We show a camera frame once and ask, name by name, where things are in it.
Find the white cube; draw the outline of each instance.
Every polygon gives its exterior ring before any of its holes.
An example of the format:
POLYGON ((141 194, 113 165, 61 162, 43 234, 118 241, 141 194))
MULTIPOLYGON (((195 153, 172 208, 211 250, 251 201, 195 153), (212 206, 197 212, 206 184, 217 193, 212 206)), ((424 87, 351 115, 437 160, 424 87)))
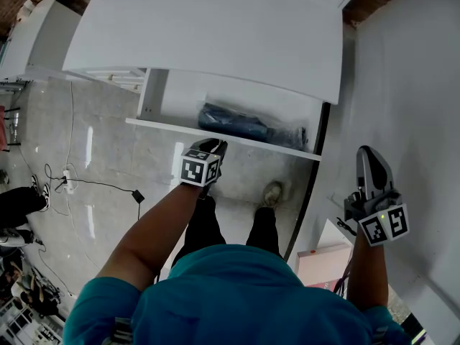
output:
POLYGON ((359 225, 371 247, 399 239, 410 232, 407 206, 391 206, 363 218, 359 225))
POLYGON ((196 149, 185 149, 180 156, 179 181, 200 187, 218 177, 221 157, 196 149))

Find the teal shirt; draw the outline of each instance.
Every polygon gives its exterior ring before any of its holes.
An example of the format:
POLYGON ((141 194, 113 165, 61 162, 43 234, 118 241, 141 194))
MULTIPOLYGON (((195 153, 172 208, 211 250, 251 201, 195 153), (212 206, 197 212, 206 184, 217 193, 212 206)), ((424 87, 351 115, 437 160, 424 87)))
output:
POLYGON ((384 307, 361 313, 303 287, 278 256, 216 245, 179 259, 143 293, 101 277, 82 290, 64 329, 83 344, 410 344, 384 307))

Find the black pants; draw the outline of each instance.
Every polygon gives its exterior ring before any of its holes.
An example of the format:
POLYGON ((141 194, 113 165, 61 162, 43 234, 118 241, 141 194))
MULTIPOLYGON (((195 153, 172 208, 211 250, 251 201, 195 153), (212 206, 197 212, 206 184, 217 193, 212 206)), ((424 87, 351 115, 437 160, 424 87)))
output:
POLYGON ((34 188, 16 188, 0 194, 0 228, 14 228, 27 223, 26 215, 46 206, 43 195, 34 188))
MULTIPOLYGON (((254 225, 246 245, 264 249, 281 257, 278 247, 275 212, 271 208, 259 208, 254 216, 254 225)), ((216 202, 212 197, 199 199, 195 212, 185 232, 183 248, 175 257, 172 265, 185 255, 211 245, 225 244, 216 218, 216 202)))

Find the black and white sneaker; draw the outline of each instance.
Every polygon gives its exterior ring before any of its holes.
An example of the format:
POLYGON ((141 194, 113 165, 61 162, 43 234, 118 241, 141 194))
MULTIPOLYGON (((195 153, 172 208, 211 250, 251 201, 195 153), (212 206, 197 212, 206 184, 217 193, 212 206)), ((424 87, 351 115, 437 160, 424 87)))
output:
POLYGON ((32 175, 32 188, 35 189, 35 192, 37 193, 37 195, 40 194, 38 191, 38 179, 36 175, 32 175))
POLYGON ((43 192, 42 196, 45 197, 46 200, 46 206, 43 207, 40 212, 45 212, 49 207, 50 207, 50 186, 48 184, 45 184, 43 186, 43 192))

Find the black edge strip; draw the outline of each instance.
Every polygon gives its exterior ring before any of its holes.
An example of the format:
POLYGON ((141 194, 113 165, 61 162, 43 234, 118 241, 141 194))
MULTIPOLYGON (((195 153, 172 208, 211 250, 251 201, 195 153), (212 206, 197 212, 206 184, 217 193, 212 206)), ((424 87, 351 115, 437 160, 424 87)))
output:
MULTIPOLYGON (((315 155, 321 156, 323 153, 324 140, 326 138, 326 131, 328 129, 328 120, 329 112, 331 110, 330 103, 323 103, 321 108, 321 117, 319 119, 318 125, 318 134, 316 135, 315 148, 313 153, 315 155)), ((293 235, 290 237, 289 245, 287 246, 284 260, 287 262, 290 254, 293 251, 295 241, 299 235, 300 227, 302 226, 303 218, 307 211, 308 204, 310 203, 311 193, 313 192, 313 187, 315 186, 316 176, 318 174, 319 161, 313 161, 313 166, 311 168, 310 179, 308 180, 307 190, 305 192, 305 197, 303 198, 302 207, 300 207, 299 216, 297 217, 297 222, 295 223, 293 235)))

